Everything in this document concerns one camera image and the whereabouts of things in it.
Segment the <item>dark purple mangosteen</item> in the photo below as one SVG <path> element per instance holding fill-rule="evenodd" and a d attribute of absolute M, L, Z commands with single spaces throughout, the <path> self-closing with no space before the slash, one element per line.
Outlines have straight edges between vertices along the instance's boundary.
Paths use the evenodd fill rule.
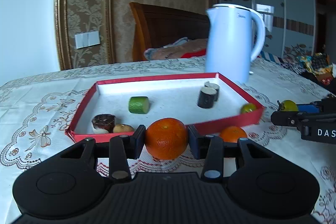
<path fill-rule="evenodd" d="M 115 126 L 115 116 L 112 114 L 99 114 L 92 119 L 93 132 L 95 134 L 108 134 Z"/>

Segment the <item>patterned pillow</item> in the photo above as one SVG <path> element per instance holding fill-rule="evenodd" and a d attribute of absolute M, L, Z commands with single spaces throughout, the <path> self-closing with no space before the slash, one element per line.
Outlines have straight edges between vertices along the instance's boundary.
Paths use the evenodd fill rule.
<path fill-rule="evenodd" d="M 200 57 L 206 54 L 207 42 L 208 39 L 191 40 L 184 37 L 162 48 L 149 48 L 143 56 L 149 61 Z"/>

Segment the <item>dark sugarcane piece flat top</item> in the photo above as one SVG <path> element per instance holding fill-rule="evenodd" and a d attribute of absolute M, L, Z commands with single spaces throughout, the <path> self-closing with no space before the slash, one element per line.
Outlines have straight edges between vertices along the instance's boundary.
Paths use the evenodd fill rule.
<path fill-rule="evenodd" d="M 213 88 L 202 87 L 198 96 L 197 105 L 203 109 L 210 109 L 214 105 L 216 91 Z"/>

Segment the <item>white embroidered tablecloth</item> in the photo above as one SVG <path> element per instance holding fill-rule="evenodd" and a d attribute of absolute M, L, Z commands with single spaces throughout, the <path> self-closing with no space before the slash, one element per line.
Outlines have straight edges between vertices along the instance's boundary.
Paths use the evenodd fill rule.
<path fill-rule="evenodd" d="M 88 89 L 98 80 L 149 75 L 201 73 L 202 57 L 99 65 L 12 80 L 1 87 L 1 223 L 20 216 L 13 200 L 15 179 L 24 171 L 72 144 L 65 134 Z M 335 223 L 335 146 L 300 138 L 299 132 L 272 125 L 278 102 L 318 101 L 327 91 L 294 72 L 264 59 L 251 65 L 243 89 L 265 111 L 259 124 L 247 127 L 248 137 L 315 175 L 320 194 L 313 215 Z"/>

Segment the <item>green cucumber piece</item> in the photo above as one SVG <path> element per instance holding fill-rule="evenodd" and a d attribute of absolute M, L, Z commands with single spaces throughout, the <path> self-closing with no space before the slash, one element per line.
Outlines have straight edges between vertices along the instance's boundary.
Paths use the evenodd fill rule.
<path fill-rule="evenodd" d="M 149 98 L 146 96 L 131 97 L 128 103 L 128 110 L 133 114 L 147 114 L 150 109 Z"/>

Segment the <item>white electric kettle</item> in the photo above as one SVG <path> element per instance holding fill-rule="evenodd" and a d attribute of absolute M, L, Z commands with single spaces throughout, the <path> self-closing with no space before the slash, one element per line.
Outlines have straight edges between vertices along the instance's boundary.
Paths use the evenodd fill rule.
<path fill-rule="evenodd" d="M 250 8 L 229 3 L 213 5 L 207 15 L 210 32 L 205 71 L 218 72 L 235 83 L 246 83 L 251 63 L 264 47 L 262 16 Z"/>

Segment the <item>sliding door wardrobe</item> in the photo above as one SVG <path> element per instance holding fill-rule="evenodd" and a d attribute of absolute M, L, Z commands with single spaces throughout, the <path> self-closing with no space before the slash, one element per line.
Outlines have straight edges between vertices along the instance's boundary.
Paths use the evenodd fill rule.
<path fill-rule="evenodd" d="M 254 9 L 264 20 L 263 51 L 288 60 L 315 50 L 315 0 L 219 0 Z"/>

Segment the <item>small tan potato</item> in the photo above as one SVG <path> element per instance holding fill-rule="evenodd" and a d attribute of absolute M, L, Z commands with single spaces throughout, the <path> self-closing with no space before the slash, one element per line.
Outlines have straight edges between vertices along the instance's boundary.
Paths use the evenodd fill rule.
<path fill-rule="evenodd" d="M 134 128 L 128 124 L 116 124 L 113 128 L 113 133 L 133 132 Z"/>

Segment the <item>orange mandarin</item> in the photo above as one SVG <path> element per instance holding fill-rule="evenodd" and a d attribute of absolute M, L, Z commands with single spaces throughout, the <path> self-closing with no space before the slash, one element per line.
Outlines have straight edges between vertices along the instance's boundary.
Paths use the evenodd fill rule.
<path fill-rule="evenodd" d="M 174 160 L 182 155 L 188 140 L 186 126 L 175 118 L 157 120 L 146 129 L 146 149 L 159 160 Z"/>
<path fill-rule="evenodd" d="M 240 138 L 247 138 L 247 134 L 240 127 L 229 126 L 220 132 L 219 137 L 222 138 L 224 142 L 236 143 Z"/>

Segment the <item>colourful clothes pile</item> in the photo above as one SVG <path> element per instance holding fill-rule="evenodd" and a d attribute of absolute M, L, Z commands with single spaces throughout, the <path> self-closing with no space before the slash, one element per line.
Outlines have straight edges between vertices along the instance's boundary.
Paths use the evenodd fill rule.
<path fill-rule="evenodd" d="M 324 87 L 335 79 L 333 65 L 325 53 L 311 53 L 305 44 L 285 47 L 282 66 Z"/>

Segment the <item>dark sugarcane piece chipped top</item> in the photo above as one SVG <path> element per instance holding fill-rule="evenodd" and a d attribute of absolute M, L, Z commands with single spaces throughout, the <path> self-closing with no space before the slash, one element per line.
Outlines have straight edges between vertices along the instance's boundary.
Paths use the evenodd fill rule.
<path fill-rule="evenodd" d="M 205 82 L 205 87 L 213 88 L 216 91 L 215 99 L 214 99 L 214 101 L 216 102 L 219 98 L 220 86 L 215 84 L 215 83 L 211 83 L 211 82 L 207 81 L 207 82 Z"/>

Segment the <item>red shallow box tray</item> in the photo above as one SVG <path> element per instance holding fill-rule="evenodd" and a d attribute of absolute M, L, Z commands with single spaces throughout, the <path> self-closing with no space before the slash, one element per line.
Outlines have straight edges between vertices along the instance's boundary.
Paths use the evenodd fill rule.
<path fill-rule="evenodd" d="M 219 98 L 210 109 L 197 105 L 200 89 L 205 82 L 220 86 Z M 128 110 L 131 97 L 146 96 L 150 109 L 147 114 L 133 114 Z M 244 104 L 253 103 L 257 109 L 240 113 Z M 148 127 L 162 118 L 175 118 L 184 125 L 195 125 L 202 135 L 215 134 L 227 126 L 244 127 L 259 123 L 264 106 L 241 87 L 220 73 L 190 73 L 101 80 L 86 93 L 66 130 L 74 142 L 92 137 L 106 142 L 112 133 L 95 134 L 92 119 L 98 114 L 112 114 L 117 123 L 137 128 Z"/>

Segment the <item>striped colourful bedding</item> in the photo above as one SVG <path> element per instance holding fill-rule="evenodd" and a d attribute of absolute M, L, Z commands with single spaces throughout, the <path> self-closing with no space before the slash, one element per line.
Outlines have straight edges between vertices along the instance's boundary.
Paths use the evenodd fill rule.
<path fill-rule="evenodd" d="M 298 75 L 305 71 L 305 68 L 300 64 L 293 61 L 287 61 L 286 59 L 282 59 L 281 57 L 275 56 L 271 53 L 261 51 L 258 55 L 259 58 L 262 58 L 271 63 L 275 63 L 285 69 L 288 69 Z"/>

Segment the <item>white wall switch panel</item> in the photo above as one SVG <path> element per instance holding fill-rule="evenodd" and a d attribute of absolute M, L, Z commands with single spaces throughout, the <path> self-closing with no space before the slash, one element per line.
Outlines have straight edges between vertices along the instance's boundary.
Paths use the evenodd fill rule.
<path fill-rule="evenodd" d="M 76 49 L 96 46 L 100 44 L 100 34 L 98 31 L 83 32 L 75 35 Z"/>

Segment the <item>green tomato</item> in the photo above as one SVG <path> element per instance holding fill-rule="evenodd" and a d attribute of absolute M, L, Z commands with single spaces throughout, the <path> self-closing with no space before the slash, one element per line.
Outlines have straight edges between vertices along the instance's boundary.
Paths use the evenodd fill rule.
<path fill-rule="evenodd" d="M 247 104 L 244 104 L 241 109 L 240 109 L 240 113 L 241 114 L 244 114 L 244 113 L 250 113 L 250 112 L 253 112 L 257 109 L 256 105 L 253 104 L 253 103 L 247 103 Z"/>
<path fill-rule="evenodd" d="M 278 103 L 278 111 L 298 112 L 297 104 L 291 100 L 284 100 L 282 102 L 277 101 L 277 103 Z"/>

